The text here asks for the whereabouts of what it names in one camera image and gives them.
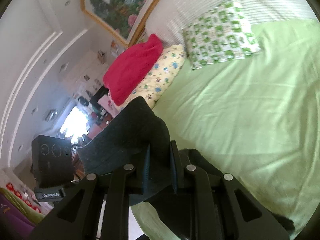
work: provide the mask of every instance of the picture frame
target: picture frame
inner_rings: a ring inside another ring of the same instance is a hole
[[[80,0],[81,10],[125,48],[137,43],[159,0]]]

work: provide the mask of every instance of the red cloth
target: red cloth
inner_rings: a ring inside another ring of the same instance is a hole
[[[162,53],[160,39],[151,34],[145,43],[136,44],[121,53],[103,76],[111,98],[120,106],[148,74]]]

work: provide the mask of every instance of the cartoon print fabric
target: cartoon print fabric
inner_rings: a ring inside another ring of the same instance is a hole
[[[259,52],[258,41],[237,0],[223,0],[183,29],[191,69]]]
[[[183,45],[173,45],[164,49],[157,62],[131,95],[121,106],[116,106],[118,110],[121,111],[130,101],[139,96],[142,96],[152,109],[178,74],[184,60]]]

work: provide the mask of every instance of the metal screw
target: metal screw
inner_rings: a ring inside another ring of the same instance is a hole
[[[87,175],[87,180],[95,180],[95,179],[96,179],[96,177],[97,177],[97,175],[96,175],[96,174],[94,174],[94,173],[90,173],[90,174],[88,174],[88,175]]]
[[[188,171],[195,171],[196,170],[196,166],[194,166],[193,164],[189,164],[188,166],[187,166],[187,170]]]
[[[134,166],[131,164],[131,163],[128,163],[126,164],[125,166],[123,166],[123,168],[126,170],[126,171],[131,171]]]
[[[233,176],[230,173],[226,173],[223,175],[223,178],[225,180],[231,181],[233,179]]]

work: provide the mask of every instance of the ceiling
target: ceiling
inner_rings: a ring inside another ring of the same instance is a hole
[[[108,49],[112,37],[100,33],[80,0],[11,1],[0,18],[0,168],[18,166],[32,139],[57,127],[48,111],[74,104],[60,82],[89,49]]]

